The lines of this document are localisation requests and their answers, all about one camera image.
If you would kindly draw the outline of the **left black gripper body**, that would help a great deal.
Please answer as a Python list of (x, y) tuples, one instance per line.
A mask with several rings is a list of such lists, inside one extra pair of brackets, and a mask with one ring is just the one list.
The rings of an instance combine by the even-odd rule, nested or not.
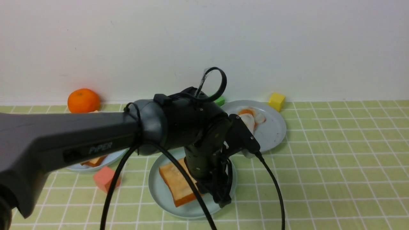
[(233, 166), (226, 154), (226, 146), (206, 152), (189, 145), (184, 147), (184, 152), (185, 165), (190, 176), (196, 181), (199, 193), (210, 194), (220, 208), (229, 205), (233, 185)]

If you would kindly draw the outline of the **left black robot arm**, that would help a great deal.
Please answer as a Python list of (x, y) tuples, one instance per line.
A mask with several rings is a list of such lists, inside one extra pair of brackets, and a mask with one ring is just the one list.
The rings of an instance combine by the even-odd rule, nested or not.
[(223, 207), (230, 180), (212, 185), (225, 169), (224, 143), (232, 119), (193, 87), (171, 96), (128, 103), (124, 112), (9, 114), (1, 113), (1, 229), (8, 230), (12, 210), (28, 218), (49, 174), (117, 150), (128, 149), (121, 169), (136, 150), (149, 156), (185, 148), (188, 171)]

